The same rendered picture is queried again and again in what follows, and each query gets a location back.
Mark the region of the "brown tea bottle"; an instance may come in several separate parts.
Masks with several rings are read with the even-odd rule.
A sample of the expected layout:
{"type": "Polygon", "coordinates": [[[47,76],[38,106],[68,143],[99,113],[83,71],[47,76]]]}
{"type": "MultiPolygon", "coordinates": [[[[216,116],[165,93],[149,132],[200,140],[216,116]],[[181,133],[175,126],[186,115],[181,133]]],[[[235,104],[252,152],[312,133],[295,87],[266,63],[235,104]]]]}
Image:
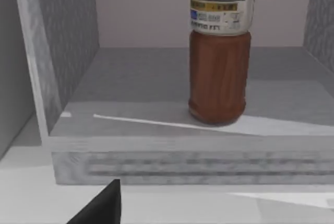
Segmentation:
{"type": "Polygon", "coordinates": [[[235,122],[246,107],[255,0],[190,0],[188,108],[212,125],[235,122]]]}

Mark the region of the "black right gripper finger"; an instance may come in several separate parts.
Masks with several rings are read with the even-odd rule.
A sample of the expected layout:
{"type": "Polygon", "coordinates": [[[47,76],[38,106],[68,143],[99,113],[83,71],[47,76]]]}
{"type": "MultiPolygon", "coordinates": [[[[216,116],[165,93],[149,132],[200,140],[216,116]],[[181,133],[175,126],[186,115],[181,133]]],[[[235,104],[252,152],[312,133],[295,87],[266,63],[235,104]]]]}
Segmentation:
{"type": "Polygon", "coordinates": [[[121,224],[121,181],[115,179],[66,224],[121,224]]]}

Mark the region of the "grey open cabinet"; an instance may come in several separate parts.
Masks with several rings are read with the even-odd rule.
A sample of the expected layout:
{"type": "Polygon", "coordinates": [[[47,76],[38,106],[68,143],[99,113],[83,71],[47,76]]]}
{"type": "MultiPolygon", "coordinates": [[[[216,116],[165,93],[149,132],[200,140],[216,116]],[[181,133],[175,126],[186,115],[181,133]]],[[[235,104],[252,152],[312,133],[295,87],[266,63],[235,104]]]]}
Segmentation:
{"type": "Polygon", "coordinates": [[[57,184],[334,184],[334,86],[303,50],[252,49],[245,115],[208,125],[188,49],[99,47],[95,0],[17,3],[57,184]]]}

